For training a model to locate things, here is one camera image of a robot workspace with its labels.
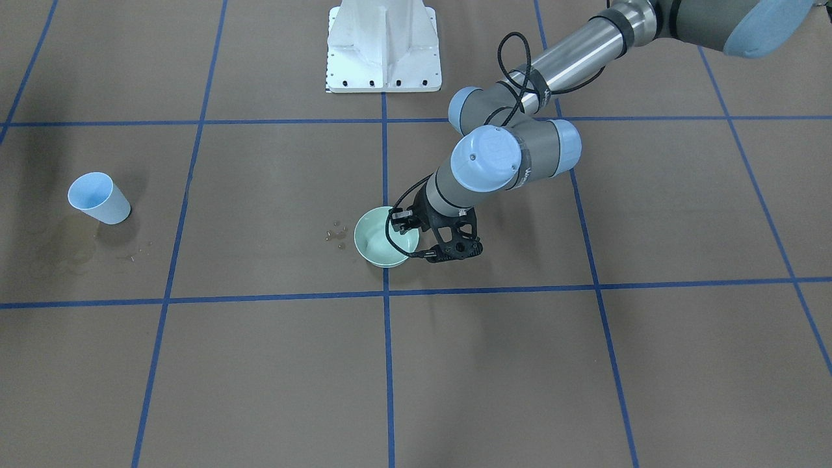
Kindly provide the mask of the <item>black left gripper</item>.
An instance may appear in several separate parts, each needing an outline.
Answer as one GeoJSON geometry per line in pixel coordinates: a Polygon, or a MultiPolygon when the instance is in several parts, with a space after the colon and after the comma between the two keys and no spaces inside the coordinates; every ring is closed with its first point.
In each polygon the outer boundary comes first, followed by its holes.
{"type": "Polygon", "coordinates": [[[476,231],[475,210],[467,211],[463,216],[442,215],[429,205],[427,190],[422,188],[414,196],[411,211],[418,220],[416,228],[435,238],[431,248],[414,252],[413,257],[429,263],[446,263],[478,257],[482,253],[484,248],[476,231]]]}

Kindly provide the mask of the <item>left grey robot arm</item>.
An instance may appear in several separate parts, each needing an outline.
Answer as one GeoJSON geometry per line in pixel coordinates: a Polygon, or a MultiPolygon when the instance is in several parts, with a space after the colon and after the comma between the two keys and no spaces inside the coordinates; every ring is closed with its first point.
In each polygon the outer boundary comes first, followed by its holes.
{"type": "Polygon", "coordinates": [[[576,32],[540,55],[527,55],[491,88],[458,90],[449,124],[461,135],[448,159],[413,186],[414,199],[396,203],[386,228],[399,235],[432,232],[436,243],[410,252],[429,263],[482,253],[475,207],[502,190],[520,189],[577,165],[582,140],[565,120],[538,121],[554,98],[597,79],[628,51],[669,38],[757,59],[783,45],[805,21],[813,1],[611,1],[576,32]]]}

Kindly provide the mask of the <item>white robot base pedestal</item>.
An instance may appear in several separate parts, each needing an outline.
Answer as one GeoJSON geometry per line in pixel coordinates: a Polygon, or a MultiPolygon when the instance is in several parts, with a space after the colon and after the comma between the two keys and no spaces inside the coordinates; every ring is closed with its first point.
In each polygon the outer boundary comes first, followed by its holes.
{"type": "Polygon", "coordinates": [[[422,1],[343,1],[328,14],[325,91],[437,92],[439,25],[422,1]]]}

